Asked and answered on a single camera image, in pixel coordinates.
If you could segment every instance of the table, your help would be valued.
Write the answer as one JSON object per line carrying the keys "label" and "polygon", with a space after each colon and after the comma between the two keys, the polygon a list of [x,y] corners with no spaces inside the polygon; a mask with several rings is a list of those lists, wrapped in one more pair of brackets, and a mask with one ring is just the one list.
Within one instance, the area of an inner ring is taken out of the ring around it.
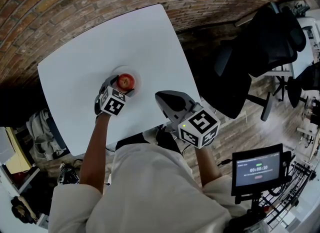
{"label": "table", "polygon": [[308,33],[306,30],[303,31],[306,37],[306,45],[302,52],[297,52],[298,57],[296,61],[283,65],[284,68],[288,66],[287,70],[277,70],[273,69],[265,74],[264,76],[284,76],[284,77],[293,77],[293,79],[297,78],[311,63],[314,61],[314,54],[310,44],[310,40],[308,37]]}
{"label": "table", "polygon": [[43,92],[72,155],[86,152],[95,126],[94,100],[119,66],[139,72],[141,88],[118,117],[111,117],[107,144],[168,120],[155,100],[163,90],[200,96],[172,24],[157,4],[104,22],[54,51],[38,65]]}

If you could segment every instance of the red apple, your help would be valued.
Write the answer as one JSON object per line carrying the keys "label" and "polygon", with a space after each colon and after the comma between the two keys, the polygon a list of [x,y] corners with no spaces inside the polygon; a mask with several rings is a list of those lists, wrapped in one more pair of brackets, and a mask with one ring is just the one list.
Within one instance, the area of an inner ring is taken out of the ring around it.
{"label": "red apple", "polygon": [[119,75],[118,80],[116,81],[118,87],[124,91],[129,91],[135,88],[135,79],[130,74],[121,74]]}

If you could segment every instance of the office chair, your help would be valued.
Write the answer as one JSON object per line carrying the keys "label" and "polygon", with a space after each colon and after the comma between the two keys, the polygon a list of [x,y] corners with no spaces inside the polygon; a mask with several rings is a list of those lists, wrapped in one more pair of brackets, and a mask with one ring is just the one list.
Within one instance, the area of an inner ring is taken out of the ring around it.
{"label": "office chair", "polygon": [[307,108],[308,96],[306,99],[301,97],[302,87],[300,78],[293,79],[293,77],[290,76],[285,89],[288,92],[288,98],[293,108],[298,106],[299,101],[303,102],[304,107]]}
{"label": "office chair", "polygon": [[320,63],[315,63],[307,67],[298,77],[303,90],[320,91]]}
{"label": "office chair", "polygon": [[320,63],[310,65],[296,79],[293,79],[292,76],[290,76],[287,82],[283,81],[283,86],[287,90],[292,107],[297,107],[299,101],[304,102],[304,106],[306,107],[308,104],[308,97],[306,99],[301,97],[302,89],[305,91],[320,91]]}
{"label": "office chair", "polygon": [[306,36],[288,7],[275,13],[261,8],[234,41],[239,60],[253,77],[294,62],[306,47]]}
{"label": "office chair", "polygon": [[231,46],[218,47],[205,61],[205,70],[196,81],[199,94],[215,109],[229,118],[235,119],[240,114],[245,101],[250,100],[263,107],[261,120],[266,121],[270,114],[273,96],[259,98],[248,94],[251,77],[239,64],[233,64]]}
{"label": "office chair", "polygon": [[289,9],[276,14],[263,7],[237,38],[221,42],[204,60],[204,71],[196,82],[200,95],[215,109],[235,119],[246,99],[263,106],[261,120],[267,120],[273,97],[248,94],[251,77],[292,63],[297,51],[306,46],[306,37]]}

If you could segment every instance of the yellow object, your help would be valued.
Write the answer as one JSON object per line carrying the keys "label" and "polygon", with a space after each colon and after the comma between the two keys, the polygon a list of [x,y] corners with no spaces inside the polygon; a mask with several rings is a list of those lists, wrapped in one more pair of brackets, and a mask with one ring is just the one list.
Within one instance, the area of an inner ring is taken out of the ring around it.
{"label": "yellow object", "polygon": [[25,153],[21,149],[13,129],[11,127],[6,127],[6,131],[11,145],[15,150],[15,154],[5,163],[5,166],[9,170],[10,174],[16,174],[30,170],[32,166],[26,158]]}

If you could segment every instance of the white sleeve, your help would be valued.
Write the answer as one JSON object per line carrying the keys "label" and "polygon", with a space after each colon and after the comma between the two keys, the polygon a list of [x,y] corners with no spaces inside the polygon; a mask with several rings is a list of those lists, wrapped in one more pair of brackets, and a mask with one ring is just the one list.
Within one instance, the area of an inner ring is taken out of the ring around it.
{"label": "white sleeve", "polygon": [[235,197],[231,196],[232,178],[224,175],[207,183],[203,187],[203,194],[217,201],[221,206],[226,208],[231,217],[240,217],[247,213],[250,209],[250,201],[243,201],[241,204],[235,204]]}
{"label": "white sleeve", "polygon": [[49,215],[49,233],[85,233],[92,210],[101,193],[84,184],[66,184],[54,188]]}

